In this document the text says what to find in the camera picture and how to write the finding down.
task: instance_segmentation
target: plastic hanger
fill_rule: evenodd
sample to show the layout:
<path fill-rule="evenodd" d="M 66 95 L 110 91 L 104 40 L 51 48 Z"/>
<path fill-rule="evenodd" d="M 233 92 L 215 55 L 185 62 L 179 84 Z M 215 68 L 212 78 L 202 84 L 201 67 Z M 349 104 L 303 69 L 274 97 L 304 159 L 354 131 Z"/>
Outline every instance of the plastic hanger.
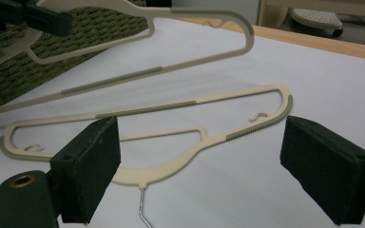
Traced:
<path fill-rule="evenodd" d="M 189 126 L 185 128 L 178 128 L 172 130 L 165 130 L 159 132 L 150 132 L 144 133 L 141 135 L 134 136 L 122 136 L 120 137 L 121 142 L 126 141 L 134 141 L 140 139 L 161 137 L 167 135 L 177 135 L 189 132 L 198 132 L 201 137 L 201 141 L 190 146 L 174 159 L 167 161 L 165 163 L 152 166 L 149 168 L 141 168 L 141 169 L 132 169 L 132 168 L 122 168 L 119 167 L 117 173 L 113 178 L 113 182 L 123 184 L 123 185 L 131 185 L 138 186 L 141 190 L 141 200 L 139 207 L 139 215 L 141 220 L 144 222 L 146 227 L 152 228 L 153 225 L 148 221 L 148 219 L 144 216 L 144 191 L 148 187 L 150 183 L 162 181 L 176 174 L 180 170 L 182 170 L 190 161 L 194 159 L 194 157 L 201 151 L 206 148 L 225 143 L 228 141 L 233 141 L 239 137 L 245 136 L 252 132 L 261 130 L 265 127 L 268 127 L 273 124 L 277 124 L 281 120 L 283 120 L 290 112 L 293 106 L 293 96 L 290 90 L 284 85 L 264 85 L 255 88 L 248 88 L 240 91 L 234 91 L 230 93 L 224 93 L 215 96 L 202 97 L 198 99 L 188 100 L 188 101 L 180 101 L 176 103 L 168 103 L 168 104 L 159 104 L 153 106 L 145 106 L 140 108 L 128 109 L 128 110 L 115 110 L 106 113 L 89 113 L 85 115 L 73 115 L 73 116 L 63 116 L 57 118 L 45 118 L 45 119 L 37 119 L 37 120 L 29 120 L 13 123 L 8 126 L 1 139 L 0 139 L 0 147 L 4 154 L 7 156 L 20 159 L 20 160 L 32 160 L 39 162 L 48 162 L 49 159 L 53 156 L 53 153 L 42 152 L 42 147 L 39 144 L 34 144 L 32 146 L 28 146 L 24 149 L 18 149 L 12 143 L 12 136 L 16 128 L 25 127 L 25 126 L 35 126 L 35 125 L 46 125 L 46 124 L 59 124 L 59 123 L 67 123 L 67 122 L 77 122 L 77 121 L 85 121 L 85 120 L 94 120 L 101 119 L 105 117 L 111 116 L 127 116 L 127 115 L 136 115 L 154 111 L 162 111 L 172 108 L 179 108 L 191 105 L 200 105 L 206 103 L 212 103 L 227 99 L 233 99 L 244 96 L 251 96 L 260 93 L 267 93 L 278 91 L 281 96 L 281 105 L 277 112 L 269 113 L 269 112 L 260 112 L 253 118 L 249 119 L 249 123 L 245 124 L 241 127 L 235 128 L 233 130 L 223 132 L 214 137 L 208 137 L 206 135 L 206 130 L 200 126 Z M 35 152 L 28 151 L 29 148 L 33 147 Z"/>
<path fill-rule="evenodd" d="M 147 32 L 143 32 L 135 36 L 126 37 L 124 39 L 103 43 L 93 47 L 86 47 L 43 59 L 39 58 L 30 47 L 35 41 L 39 39 L 42 32 L 34 28 L 28 28 L 26 31 L 26 35 L 22 39 L 20 39 L 19 41 L 15 42 L 14 44 L 8 47 L 3 48 L 0 51 L 0 64 L 4 63 L 8 59 L 12 58 L 13 56 L 23 51 L 26 52 L 29 55 L 29 57 L 35 62 L 39 64 L 49 64 L 56 61 L 65 60 L 71 57 L 88 54 L 94 51 L 104 50 L 126 42 L 132 42 L 143 38 L 147 38 L 155 32 L 154 18 L 156 17 L 164 17 L 164 18 L 194 17 L 194 18 L 221 19 L 221 23 L 219 25 L 212 25 L 211 22 L 207 23 L 214 28 L 222 26 L 227 21 L 233 21 L 241 27 L 246 40 L 246 44 L 243 48 L 192 61 L 187 61 L 173 66 L 166 66 L 164 67 L 166 71 L 176 70 L 184 67 L 192 67 L 216 61 L 219 59 L 240 55 L 248 52 L 254 45 L 254 31 L 253 28 L 251 27 L 251 24 L 242 15 L 228 10 L 145 8 L 145 7 L 135 6 L 126 0 L 43 0 L 38 2 L 37 5 L 45 9 L 53 10 L 56 12 L 69 11 L 83 7 L 97 7 L 97 8 L 106 8 L 110 10 L 115 10 L 132 16 L 144 17 L 148 24 L 148 30 Z"/>

